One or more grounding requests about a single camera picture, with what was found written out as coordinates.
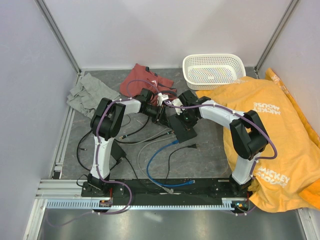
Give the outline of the black network switch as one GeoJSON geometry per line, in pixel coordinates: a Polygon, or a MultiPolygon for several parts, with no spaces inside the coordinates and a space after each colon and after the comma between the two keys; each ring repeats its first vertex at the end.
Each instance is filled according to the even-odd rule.
{"type": "Polygon", "coordinates": [[[193,127],[187,127],[176,115],[171,115],[168,118],[170,128],[173,130],[178,142],[181,144],[191,140],[197,136],[193,127]]]}

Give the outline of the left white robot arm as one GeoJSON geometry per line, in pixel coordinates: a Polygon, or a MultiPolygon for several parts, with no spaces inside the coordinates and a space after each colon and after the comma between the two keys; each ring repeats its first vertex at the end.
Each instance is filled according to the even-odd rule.
{"type": "Polygon", "coordinates": [[[169,95],[160,92],[156,95],[156,105],[151,103],[154,93],[146,88],[135,97],[111,100],[102,98],[92,119],[90,127],[94,135],[94,160],[87,177],[87,183],[99,197],[106,196],[110,191],[107,182],[110,178],[110,157],[115,137],[118,135],[123,118],[128,114],[142,113],[151,118],[155,124],[170,128],[166,114],[165,101],[169,95]]]}

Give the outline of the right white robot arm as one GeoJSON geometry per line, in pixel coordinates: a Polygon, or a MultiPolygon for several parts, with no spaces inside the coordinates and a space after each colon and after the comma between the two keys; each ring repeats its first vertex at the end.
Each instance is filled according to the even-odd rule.
{"type": "Polygon", "coordinates": [[[222,106],[208,97],[198,98],[185,91],[172,101],[180,125],[192,129],[199,120],[213,121],[231,133],[232,146],[237,154],[235,169],[230,176],[229,191],[235,197],[242,196],[252,181],[254,160],[265,150],[269,137],[257,112],[237,111],[222,106]]]}

